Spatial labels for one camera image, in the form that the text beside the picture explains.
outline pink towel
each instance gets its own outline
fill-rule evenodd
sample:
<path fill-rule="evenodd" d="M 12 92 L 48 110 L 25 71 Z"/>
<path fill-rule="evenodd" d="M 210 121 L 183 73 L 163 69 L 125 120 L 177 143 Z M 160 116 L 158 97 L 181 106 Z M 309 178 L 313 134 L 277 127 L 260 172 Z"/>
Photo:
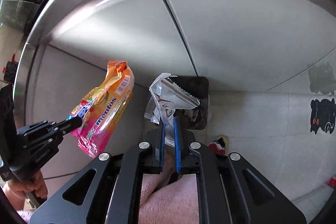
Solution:
<path fill-rule="evenodd" d="M 159 175 L 144 175 L 140 198 L 139 224 L 198 224 L 196 175 L 184 175 L 178 181 L 162 185 L 174 171 L 174 159 L 165 155 Z"/>

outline black cat sticker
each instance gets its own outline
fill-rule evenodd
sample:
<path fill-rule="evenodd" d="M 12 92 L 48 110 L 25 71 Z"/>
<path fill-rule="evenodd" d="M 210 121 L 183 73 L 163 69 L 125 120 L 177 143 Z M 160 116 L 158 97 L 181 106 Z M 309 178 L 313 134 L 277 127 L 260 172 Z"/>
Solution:
<path fill-rule="evenodd" d="M 315 135 L 319 128 L 325 133 L 332 134 L 335 129 L 336 106 L 335 99 L 315 99 L 310 102 L 310 132 L 314 131 Z"/>
<path fill-rule="evenodd" d="M 333 68 L 329 63 L 313 66 L 308 69 L 310 80 L 310 91 L 322 94 L 331 93 L 334 95 L 336 89 L 336 80 Z"/>

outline orange candy bag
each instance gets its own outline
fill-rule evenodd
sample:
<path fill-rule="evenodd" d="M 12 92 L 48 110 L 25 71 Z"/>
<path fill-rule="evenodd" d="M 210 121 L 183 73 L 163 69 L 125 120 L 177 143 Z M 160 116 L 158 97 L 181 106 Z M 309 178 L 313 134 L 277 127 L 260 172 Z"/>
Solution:
<path fill-rule="evenodd" d="M 82 126 L 71 134 L 78 139 L 78 146 L 93 158 L 104 151 L 134 86 L 127 62 L 110 61 L 107 69 L 105 81 L 91 90 L 68 116 L 68 119 L 79 116 L 83 120 Z"/>

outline stainless steel refrigerator side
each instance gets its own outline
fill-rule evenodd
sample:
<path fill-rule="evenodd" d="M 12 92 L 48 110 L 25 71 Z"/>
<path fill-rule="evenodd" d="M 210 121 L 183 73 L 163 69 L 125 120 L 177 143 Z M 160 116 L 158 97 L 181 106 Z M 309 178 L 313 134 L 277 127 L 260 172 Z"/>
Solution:
<path fill-rule="evenodd" d="M 26 124 L 32 124 L 36 122 L 33 118 L 33 106 L 35 101 L 35 90 L 36 90 L 36 83 L 37 77 L 39 75 L 42 59 L 44 56 L 44 52 L 46 47 L 49 43 L 49 40 L 41 42 L 38 47 L 36 48 L 35 58 L 31 63 L 31 71 L 29 81 L 27 81 L 26 87 L 26 112 L 25 112 L 25 119 Z"/>
<path fill-rule="evenodd" d="M 26 43 L 18 64 L 14 82 L 14 119 L 16 128 L 26 125 L 26 97 L 30 80 L 31 67 L 38 46 Z"/>

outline barcode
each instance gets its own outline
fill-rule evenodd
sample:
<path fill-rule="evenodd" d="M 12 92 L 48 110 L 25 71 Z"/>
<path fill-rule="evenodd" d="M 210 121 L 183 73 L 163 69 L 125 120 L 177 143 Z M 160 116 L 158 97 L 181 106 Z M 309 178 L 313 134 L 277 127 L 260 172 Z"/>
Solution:
<path fill-rule="evenodd" d="M 115 93 L 121 95 L 124 92 L 125 88 L 127 87 L 130 79 L 131 79 L 131 77 L 129 75 L 125 75 L 124 80 L 120 83 L 120 85 L 117 88 L 117 90 L 115 91 Z"/>

